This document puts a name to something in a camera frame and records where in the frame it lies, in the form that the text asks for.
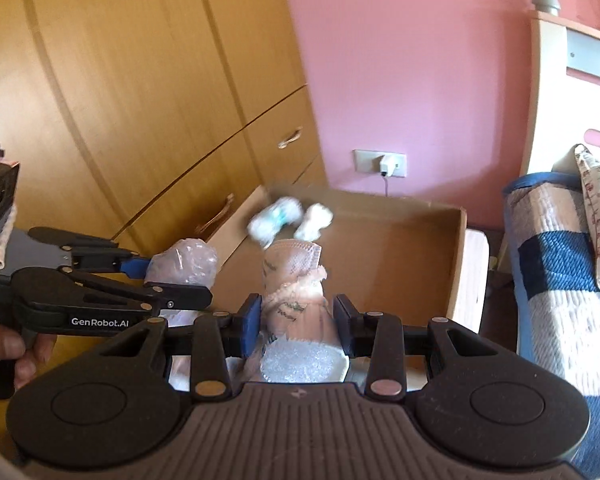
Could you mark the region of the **person's left hand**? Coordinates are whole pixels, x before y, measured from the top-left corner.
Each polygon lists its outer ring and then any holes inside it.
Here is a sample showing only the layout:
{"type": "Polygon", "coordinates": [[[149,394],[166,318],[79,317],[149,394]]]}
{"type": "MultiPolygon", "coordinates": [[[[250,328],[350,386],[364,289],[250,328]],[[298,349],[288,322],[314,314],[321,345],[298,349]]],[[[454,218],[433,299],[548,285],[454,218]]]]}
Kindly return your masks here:
{"type": "Polygon", "coordinates": [[[57,341],[56,335],[38,334],[33,347],[26,348],[22,337],[0,325],[0,361],[14,361],[14,388],[20,389],[35,378],[38,366],[50,360],[57,341]]]}

